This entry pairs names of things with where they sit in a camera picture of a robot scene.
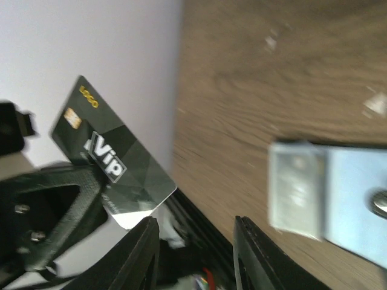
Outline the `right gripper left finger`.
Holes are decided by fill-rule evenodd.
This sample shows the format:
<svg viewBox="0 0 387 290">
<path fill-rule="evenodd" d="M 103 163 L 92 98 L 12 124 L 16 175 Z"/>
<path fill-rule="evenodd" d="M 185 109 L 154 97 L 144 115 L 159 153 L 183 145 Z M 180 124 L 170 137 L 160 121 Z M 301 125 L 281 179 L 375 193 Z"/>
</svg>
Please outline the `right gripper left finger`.
<svg viewBox="0 0 387 290">
<path fill-rule="evenodd" d="M 155 289 L 160 253 L 159 227 L 142 219 L 95 265 L 75 278 L 67 290 Z"/>
</svg>

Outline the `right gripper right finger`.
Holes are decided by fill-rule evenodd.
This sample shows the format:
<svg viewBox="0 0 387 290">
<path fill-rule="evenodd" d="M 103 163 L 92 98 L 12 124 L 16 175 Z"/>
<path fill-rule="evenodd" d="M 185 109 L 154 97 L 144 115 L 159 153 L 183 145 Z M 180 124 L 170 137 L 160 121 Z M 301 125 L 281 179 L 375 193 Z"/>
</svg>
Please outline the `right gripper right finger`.
<svg viewBox="0 0 387 290">
<path fill-rule="evenodd" d="M 329 287 L 291 259 L 250 218 L 235 217 L 233 261 L 237 289 L 319 290 Z"/>
</svg>

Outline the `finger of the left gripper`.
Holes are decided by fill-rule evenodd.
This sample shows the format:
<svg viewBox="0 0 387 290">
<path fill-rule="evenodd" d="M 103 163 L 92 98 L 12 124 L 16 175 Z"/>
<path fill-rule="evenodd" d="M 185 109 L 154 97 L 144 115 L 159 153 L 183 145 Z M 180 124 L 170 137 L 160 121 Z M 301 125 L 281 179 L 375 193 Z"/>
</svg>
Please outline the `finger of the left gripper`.
<svg viewBox="0 0 387 290">
<path fill-rule="evenodd" d="M 1 181 L 1 227 L 24 269 L 42 271 L 107 220 L 97 166 L 49 167 Z"/>
</svg>

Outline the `black VIP card pile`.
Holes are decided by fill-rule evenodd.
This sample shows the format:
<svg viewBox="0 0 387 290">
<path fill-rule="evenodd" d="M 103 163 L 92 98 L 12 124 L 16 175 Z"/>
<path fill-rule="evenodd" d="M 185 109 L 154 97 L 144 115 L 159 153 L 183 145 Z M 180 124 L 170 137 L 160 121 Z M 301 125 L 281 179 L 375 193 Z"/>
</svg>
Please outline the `black VIP card pile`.
<svg viewBox="0 0 387 290">
<path fill-rule="evenodd" d="M 84 76 L 78 76 L 51 137 L 73 164 L 106 177 L 102 203 L 124 229 L 150 216 L 176 183 Z"/>
</svg>

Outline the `black leather card holder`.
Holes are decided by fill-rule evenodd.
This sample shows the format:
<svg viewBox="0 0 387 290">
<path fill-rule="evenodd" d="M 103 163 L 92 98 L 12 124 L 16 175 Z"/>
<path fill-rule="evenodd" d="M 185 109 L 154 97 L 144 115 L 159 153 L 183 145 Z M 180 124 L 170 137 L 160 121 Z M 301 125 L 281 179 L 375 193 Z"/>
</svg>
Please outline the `black leather card holder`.
<svg viewBox="0 0 387 290">
<path fill-rule="evenodd" d="M 386 149 L 274 142 L 268 222 L 386 266 Z"/>
</svg>

